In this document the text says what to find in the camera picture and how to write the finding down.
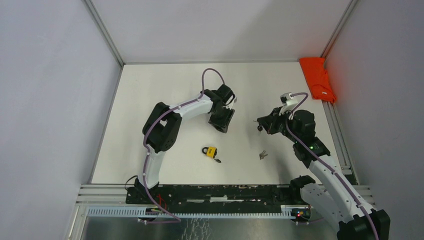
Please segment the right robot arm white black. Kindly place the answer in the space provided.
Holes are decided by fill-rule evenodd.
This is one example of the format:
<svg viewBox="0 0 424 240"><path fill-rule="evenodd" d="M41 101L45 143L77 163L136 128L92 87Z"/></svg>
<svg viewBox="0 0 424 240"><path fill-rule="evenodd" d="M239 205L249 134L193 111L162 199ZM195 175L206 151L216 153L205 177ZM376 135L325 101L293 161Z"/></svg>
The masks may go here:
<svg viewBox="0 0 424 240"><path fill-rule="evenodd" d="M339 240L387 240L391 219L375 209L343 175L329 149L316 136L313 113L307 110L280 113L276 107L257 120L259 131L280 133L293 142L299 161L321 182L324 189L309 176L290 182L289 199L295 204L308 203L335 229Z"/></svg>

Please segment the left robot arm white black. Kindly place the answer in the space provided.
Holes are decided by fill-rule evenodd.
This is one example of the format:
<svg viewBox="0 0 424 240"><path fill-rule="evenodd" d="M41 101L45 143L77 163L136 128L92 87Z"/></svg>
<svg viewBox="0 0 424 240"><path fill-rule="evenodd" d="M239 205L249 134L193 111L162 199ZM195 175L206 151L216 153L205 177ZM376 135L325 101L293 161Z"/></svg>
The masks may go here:
<svg viewBox="0 0 424 240"><path fill-rule="evenodd" d="M199 115L209 115L208 123L217 131L226 133L236 102L236 94L222 84L217 90L205 89L186 102L175 105L159 102L154 106L142 129L146 158L138 177L142 184L137 195L140 200L145 204L156 200L157 190L154 187L159 184L161 165L166 151L177 141L182 122Z"/></svg>

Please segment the black head key bunch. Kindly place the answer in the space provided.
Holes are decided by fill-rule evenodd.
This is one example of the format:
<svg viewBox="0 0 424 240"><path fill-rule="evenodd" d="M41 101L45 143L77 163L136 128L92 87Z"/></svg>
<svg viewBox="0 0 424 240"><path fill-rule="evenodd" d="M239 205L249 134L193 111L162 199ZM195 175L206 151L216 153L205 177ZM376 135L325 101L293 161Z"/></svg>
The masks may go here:
<svg viewBox="0 0 424 240"><path fill-rule="evenodd" d="M253 120L253 122L257 124L257 131L261 133L264 129L263 126L257 120Z"/></svg>

